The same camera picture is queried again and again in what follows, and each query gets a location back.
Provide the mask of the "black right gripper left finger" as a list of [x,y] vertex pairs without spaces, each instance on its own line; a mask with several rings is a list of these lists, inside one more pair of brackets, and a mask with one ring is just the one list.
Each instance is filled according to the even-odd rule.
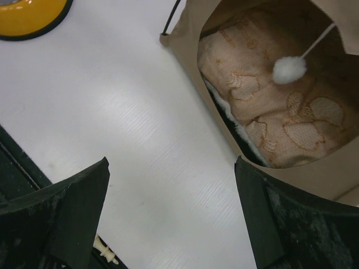
[[1,204],[1,268],[88,268],[109,182],[106,158]]

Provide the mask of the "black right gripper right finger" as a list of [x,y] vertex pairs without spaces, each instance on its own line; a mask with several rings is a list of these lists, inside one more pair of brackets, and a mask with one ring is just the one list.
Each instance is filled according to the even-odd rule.
[[234,171],[257,268],[358,268],[358,207],[305,192],[241,157]]

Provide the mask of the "white fluffy pet cushion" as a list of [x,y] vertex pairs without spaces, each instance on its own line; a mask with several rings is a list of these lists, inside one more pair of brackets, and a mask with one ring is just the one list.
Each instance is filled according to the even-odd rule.
[[302,78],[272,79],[275,61],[301,54],[327,24],[311,11],[255,8],[199,42],[203,78],[266,166],[310,163],[358,136],[358,57],[343,51],[336,30],[308,56]]

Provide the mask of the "black tent pole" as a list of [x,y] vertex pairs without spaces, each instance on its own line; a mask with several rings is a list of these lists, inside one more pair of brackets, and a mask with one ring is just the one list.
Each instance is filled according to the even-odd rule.
[[172,7],[172,10],[171,10],[171,12],[170,12],[170,14],[169,14],[169,16],[168,16],[168,19],[167,19],[167,21],[166,21],[166,23],[165,23],[165,25],[164,25],[164,29],[163,29],[161,35],[164,35],[164,36],[167,35],[167,31],[168,31],[169,25],[170,25],[170,23],[171,23],[171,21],[172,21],[172,18],[173,18],[173,16],[174,16],[174,14],[175,14],[175,12],[176,12],[176,10],[177,10],[177,8],[178,8],[178,6],[179,6],[180,3],[181,3],[181,0],[176,0],[176,1],[175,1],[174,5],[173,5],[173,7]]

